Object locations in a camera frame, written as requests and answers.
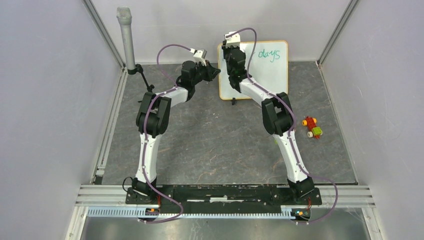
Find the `yellow-framed whiteboard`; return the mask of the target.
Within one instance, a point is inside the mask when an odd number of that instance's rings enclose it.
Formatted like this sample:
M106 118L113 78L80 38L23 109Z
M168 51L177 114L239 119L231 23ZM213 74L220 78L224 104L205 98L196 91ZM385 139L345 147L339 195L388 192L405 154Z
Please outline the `yellow-framed whiteboard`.
M265 89L273 93L288 93L288 43L285 40L241 42L240 49L245 52L246 60L252 56L249 74ZM219 96L224 101L232 99L247 100L248 96L230 86L222 44L217 47L219 74Z

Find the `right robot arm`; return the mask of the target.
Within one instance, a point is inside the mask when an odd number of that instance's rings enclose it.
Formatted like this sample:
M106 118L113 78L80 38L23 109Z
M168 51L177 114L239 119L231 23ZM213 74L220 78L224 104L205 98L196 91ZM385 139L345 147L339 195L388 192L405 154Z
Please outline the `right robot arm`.
M287 170L289 199L302 204L315 188L312 177L306 170L296 143L296 118L286 93L273 93L264 88L245 67L247 56L238 46L222 46L230 86L260 104L262 122L267 133L272 135L280 149Z

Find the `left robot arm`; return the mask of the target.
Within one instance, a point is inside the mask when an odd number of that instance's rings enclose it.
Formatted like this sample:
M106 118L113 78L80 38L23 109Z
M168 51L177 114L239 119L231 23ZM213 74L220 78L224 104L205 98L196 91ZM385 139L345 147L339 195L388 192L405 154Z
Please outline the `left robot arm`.
M157 198L158 193L154 188L157 181L157 155L161 137L169 125L171 108L189 101L198 83L211 82L220 72L209 61L203 65L188 60L181 65L176 86L160 93L144 94L136 117L140 133L140 155L131 189L145 204L151 204Z

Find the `black whiteboard stand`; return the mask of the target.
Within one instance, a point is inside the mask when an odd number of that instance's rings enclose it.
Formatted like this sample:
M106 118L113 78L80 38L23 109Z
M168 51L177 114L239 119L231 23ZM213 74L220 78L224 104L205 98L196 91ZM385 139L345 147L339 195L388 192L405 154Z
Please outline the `black whiteboard stand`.
M232 106L234 106L234 105L236 105L236 103L237 103L237 100L236 100L236 98L235 98L235 97L233 97L233 98L231 99L231 105L232 105Z

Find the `grey microphone on stand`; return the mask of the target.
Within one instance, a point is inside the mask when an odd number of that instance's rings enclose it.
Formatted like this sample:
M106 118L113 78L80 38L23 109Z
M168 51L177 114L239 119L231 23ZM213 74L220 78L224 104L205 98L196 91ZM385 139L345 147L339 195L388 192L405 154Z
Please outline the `grey microphone on stand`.
M147 91L152 93L154 86L148 83L144 75L143 67L140 64L136 64L135 61L134 42L131 27L132 14L130 8L127 6L117 7L116 18L120 25L127 72L129 75L135 75L137 73L141 74Z

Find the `red toy car, yellow wheels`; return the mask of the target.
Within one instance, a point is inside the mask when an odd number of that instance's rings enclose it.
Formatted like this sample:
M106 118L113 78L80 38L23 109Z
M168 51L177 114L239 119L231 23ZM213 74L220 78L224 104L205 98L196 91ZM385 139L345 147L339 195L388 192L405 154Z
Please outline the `red toy car, yellow wheels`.
M321 135L323 134L322 129L317 126L317 119L314 117L307 116L305 119L301 121L301 124L304 127L307 127L307 137L308 138L315 138L319 139Z

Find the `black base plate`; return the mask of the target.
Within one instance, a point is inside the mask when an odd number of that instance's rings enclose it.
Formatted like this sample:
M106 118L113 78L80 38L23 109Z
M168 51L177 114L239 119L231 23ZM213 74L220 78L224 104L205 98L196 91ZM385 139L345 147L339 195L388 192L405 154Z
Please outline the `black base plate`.
M288 185L158 185L154 199L145 199L127 190L128 205L158 205L165 214L277 214L282 206L302 208L323 203L316 187L304 197L295 199Z

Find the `aluminium frame rail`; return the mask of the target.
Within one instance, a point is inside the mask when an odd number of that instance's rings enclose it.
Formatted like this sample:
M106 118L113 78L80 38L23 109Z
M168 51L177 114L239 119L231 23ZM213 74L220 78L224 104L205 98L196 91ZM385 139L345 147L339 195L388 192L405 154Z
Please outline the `aluminium frame rail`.
M360 209L369 236L383 233L369 187L322 185L297 196L283 184L159 185L156 198L136 193L128 186L82 185L77 195L66 239L81 238L88 217L133 219L284 219L307 223L314 208Z

